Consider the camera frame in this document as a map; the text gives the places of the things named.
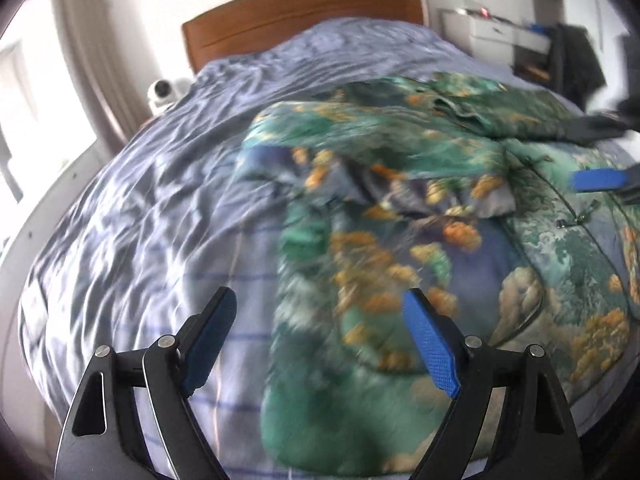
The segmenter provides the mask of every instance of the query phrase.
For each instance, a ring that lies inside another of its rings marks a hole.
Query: black cloth
[[[627,125],[627,130],[640,132],[640,92],[618,103],[618,115]]]
[[[622,36],[626,58],[626,86],[629,94],[640,94],[640,37]]]
[[[587,30],[558,24],[548,33],[551,37],[548,87],[584,111],[593,93],[607,84]]]
[[[628,125],[610,115],[583,116],[566,121],[558,140],[579,146],[593,146],[598,140],[618,139],[629,129]]]
[[[617,190],[616,194],[623,204],[640,204],[640,164],[635,164],[627,168],[626,186]]]

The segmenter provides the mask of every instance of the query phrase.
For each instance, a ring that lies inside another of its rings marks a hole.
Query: fabric
[[[607,84],[587,30],[559,23],[550,35],[549,88],[584,111],[594,92]]]
[[[618,37],[625,54],[626,91],[629,95],[640,94],[640,41],[638,35],[631,32]]]
[[[640,130],[640,93],[631,94],[619,102],[617,115],[628,130]]]
[[[18,333],[58,419],[97,346],[146,347],[226,285],[238,317],[191,409],[232,478],[316,478],[274,462],[260,437],[287,196],[278,182],[236,179],[239,148],[256,114],[275,102],[390,75],[428,81],[436,71],[533,88],[428,28],[363,18],[321,23],[268,52],[208,64],[188,95],[101,171],[34,264]],[[630,346],[597,394],[578,401],[581,430],[615,400],[637,353]],[[145,396],[138,409],[149,451],[171,476]]]
[[[290,188],[261,426],[277,460],[348,476],[418,465],[449,403],[404,326],[414,286],[465,335],[542,344],[569,401],[622,355],[630,303],[640,314],[636,210],[591,196],[578,224],[572,171],[610,162],[508,138],[555,139],[569,116],[548,92],[436,74],[353,83],[254,119],[238,177]]]
[[[98,142],[118,153],[151,117],[118,53],[104,0],[53,0],[60,45]]]
[[[610,114],[583,116],[568,122],[565,142],[591,146],[597,140],[619,139],[632,129],[629,124]]]

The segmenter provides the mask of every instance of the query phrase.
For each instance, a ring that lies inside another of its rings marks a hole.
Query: white dresser
[[[442,22],[444,38],[460,50],[480,61],[512,69],[516,46],[546,54],[551,43],[531,30],[455,11],[444,11]]]

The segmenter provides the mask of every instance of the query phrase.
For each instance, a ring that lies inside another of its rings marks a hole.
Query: bed sheet
[[[188,95],[90,184],[30,273],[20,343],[58,418],[97,346],[148,346],[226,285],[238,296],[238,317],[209,381],[191,398],[193,412],[232,478],[312,478],[275,465],[260,440],[286,196],[274,182],[231,178],[239,145],[255,114],[274,102],[387,75],[425,80],[436,71],[531,86],[428,28],[365,18],[324,22],[268,52],[208,64]],[[623,359],[574,406],[581,431],[626,384],[638,340],[634,326]],[[148,401],[138,400],[152,459],[170,474]]]

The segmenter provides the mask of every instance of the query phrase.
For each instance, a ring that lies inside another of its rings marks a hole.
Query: comforter
[[[411,287],[465,335],[543,345],[570,402],[622,355],[640,308],[637,209],[572,192],[573,171],[612,165],[598,151],[514,139],[562,137],[571,116],[545,91],[436,74],[254,119],[236,177],[289,189],[262,410],[277,459],[350,476],[418,465],[449,403],[404,327]]]

